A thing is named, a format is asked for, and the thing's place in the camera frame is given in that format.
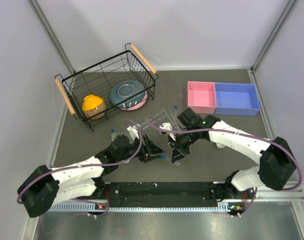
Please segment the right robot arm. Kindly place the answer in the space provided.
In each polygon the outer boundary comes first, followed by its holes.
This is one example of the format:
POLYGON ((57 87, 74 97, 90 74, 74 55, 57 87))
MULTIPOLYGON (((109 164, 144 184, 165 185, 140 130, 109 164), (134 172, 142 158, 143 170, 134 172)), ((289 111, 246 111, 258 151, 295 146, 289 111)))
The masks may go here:
POLYGON ((281 191, 296 170, 290 147, 281 137, 274 140, 257 139, 215 116, 202 118, 191 108, 183 111, 178 120, 184 126, 181 131, 175 131, 170 124, 163 124, 171 131, 168 144, 172 149, 173 163, 187 157, 190 154, 189 147, 197 140, 207 140, 231 148, 257 164, 247 170, 234 171, 224 183, 212 188, 211 195, 218 200, 236 198, 243 191, 261 186, 281 191))

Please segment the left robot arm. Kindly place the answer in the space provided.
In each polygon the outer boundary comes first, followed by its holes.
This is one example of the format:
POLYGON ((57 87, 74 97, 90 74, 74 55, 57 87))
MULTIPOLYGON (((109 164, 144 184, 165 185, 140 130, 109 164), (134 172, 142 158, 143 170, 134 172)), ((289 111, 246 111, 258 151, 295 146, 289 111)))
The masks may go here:
POLYGON ((18 188, 18 202, 25 207, 29 217, 36 218, 67 200, 100 198, 105 192, 102 176, 133 158, 146 163, 160 158, 164 152, 146 134, 133 140, 118 135, 106 149, 82 162, 59 168, 37 167, 18 188))

